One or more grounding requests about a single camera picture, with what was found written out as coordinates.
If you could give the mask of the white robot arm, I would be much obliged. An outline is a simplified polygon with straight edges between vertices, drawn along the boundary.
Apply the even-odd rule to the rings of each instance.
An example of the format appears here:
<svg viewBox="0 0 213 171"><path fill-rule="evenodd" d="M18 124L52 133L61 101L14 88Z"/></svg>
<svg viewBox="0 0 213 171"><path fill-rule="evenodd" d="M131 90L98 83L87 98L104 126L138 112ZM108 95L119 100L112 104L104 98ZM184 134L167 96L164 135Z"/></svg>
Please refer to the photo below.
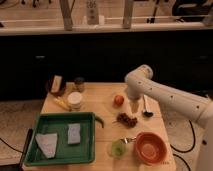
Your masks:
<svg viewBox="0 0 213 171"><path fill-rule="evenodd" d="M196 171L213 171L213 100L152 81L153 70L143 64L126 74L130 100L142 95L168 105L204 129Z"/></svg>

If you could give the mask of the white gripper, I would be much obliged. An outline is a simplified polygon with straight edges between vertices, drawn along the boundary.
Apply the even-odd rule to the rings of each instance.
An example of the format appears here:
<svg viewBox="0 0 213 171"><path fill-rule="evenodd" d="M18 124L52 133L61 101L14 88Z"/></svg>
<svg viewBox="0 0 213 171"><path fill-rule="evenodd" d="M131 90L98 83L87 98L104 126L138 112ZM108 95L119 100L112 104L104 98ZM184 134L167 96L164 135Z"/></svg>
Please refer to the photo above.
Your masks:
<svg viewBox="0 0 213 171"><path fill-rule="evenodd" d="M137 113L139 108L139 102L137 100L141 98L141 92L139 90L135 90L131 87L128 87L126 89L126 94L127 94L127 97L131 100L129 102L131 112Z"/></svg>

